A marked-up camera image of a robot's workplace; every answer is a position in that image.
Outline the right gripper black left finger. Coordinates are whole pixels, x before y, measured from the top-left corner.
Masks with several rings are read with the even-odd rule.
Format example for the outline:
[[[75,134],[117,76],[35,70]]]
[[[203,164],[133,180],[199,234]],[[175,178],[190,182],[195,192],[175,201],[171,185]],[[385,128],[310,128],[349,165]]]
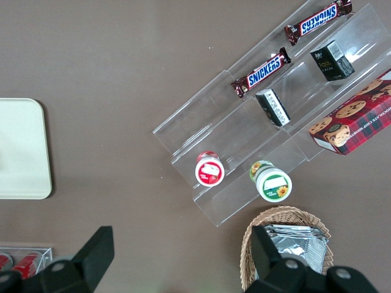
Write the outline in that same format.
[[[23,292],[94,292],[114,259],[111,226],[100,227],[74,257],[23,281]]]

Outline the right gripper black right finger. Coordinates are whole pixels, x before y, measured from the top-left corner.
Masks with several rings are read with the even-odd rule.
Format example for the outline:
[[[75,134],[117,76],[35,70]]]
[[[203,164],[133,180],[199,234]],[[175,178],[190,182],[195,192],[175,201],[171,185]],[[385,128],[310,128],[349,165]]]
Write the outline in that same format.
[[[324,276],[295,258],[283,258],[262,226],[253,226],[252,259],[259,279],[246,292],[323,292]]]

